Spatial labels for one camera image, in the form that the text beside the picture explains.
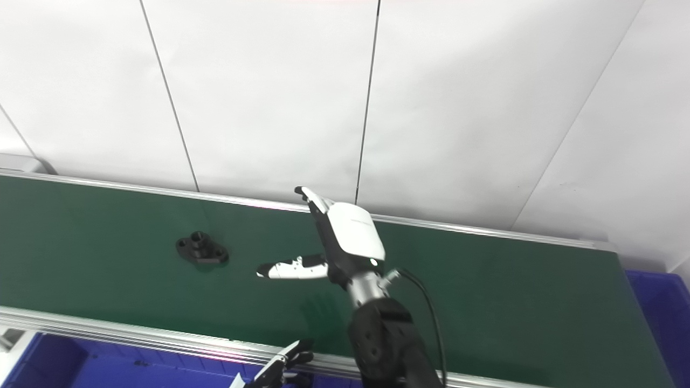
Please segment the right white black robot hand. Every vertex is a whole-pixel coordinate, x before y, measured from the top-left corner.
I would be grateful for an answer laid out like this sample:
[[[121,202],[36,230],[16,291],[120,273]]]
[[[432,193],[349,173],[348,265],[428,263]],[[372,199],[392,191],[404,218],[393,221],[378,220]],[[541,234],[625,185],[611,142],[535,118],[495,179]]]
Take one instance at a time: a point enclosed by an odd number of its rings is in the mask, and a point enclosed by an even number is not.
[[[306,186],[295,192],[308,205],[323,253],[259,265],[256,275],[266,279],[327,278],[345,289],[355,278],[381,278],[386,251],[369,211],[348,202],[335,202]]]

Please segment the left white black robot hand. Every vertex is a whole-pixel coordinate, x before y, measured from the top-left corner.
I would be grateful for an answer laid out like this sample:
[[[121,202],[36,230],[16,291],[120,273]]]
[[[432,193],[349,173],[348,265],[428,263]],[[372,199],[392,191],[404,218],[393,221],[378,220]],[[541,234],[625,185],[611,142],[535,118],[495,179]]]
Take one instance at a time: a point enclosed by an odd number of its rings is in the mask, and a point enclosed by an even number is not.
[[[283,387],[285,385],[310,387],[311,379],[308,376],[292,373],[289,370],[300,364],[308,364],[314,359],[313,344],[314,340],[311,338],[300,339],[289,344],[274,354],[251,381],[246,382],[240,374],[237,374],[230,387]]]

